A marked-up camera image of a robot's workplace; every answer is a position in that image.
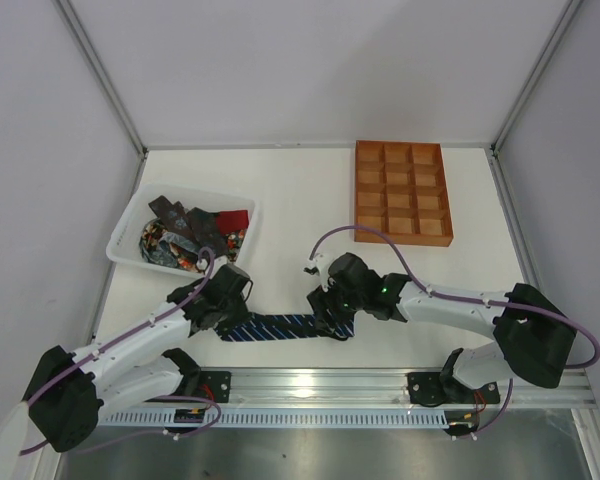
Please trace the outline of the navy blue striped tie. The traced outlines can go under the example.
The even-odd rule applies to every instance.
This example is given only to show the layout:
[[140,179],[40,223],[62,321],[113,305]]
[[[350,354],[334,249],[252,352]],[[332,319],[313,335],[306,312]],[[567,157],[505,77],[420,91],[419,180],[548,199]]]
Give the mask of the navy blue striped tie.
[[[300,340],[326,338],[320,337],[315,327],[314,315],[261,315],[253,313],[245,331],[252,340],[222,340],[232,343],[272,342],[282,340]],[[215,329],[219,337],[219,327]]]

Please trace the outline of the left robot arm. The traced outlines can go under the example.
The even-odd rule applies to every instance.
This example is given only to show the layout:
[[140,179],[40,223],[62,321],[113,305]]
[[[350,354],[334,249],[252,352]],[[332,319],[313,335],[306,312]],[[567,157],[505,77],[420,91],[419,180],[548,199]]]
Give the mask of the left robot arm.
[[115,337],[40,358],[23,400],[44,444],[59,453],[86,440],[111,415],[149,400],[191,400],[201,368],[183,350],[192,336],[247,320],[251,279],[233,265],[175,289],[159,307]]

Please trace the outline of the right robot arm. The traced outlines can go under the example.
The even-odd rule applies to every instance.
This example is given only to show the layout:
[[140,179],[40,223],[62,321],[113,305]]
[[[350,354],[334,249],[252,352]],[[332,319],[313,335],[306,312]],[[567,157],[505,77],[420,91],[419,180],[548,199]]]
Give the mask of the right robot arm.
[[445,361],[438,384],[453,403],[514,376],[545,389],[560,384],[576,332],[559,321],[559,310],[530,285],[518,283],[510,292],[478,296],[419,287],[408,274],[378,275],[352,253],[336,259],[318,254],[304,271],[319,279],[307,299],[329,332],[365,312],[380,321],[444,325],[486,338],[487,344],[458,348]]

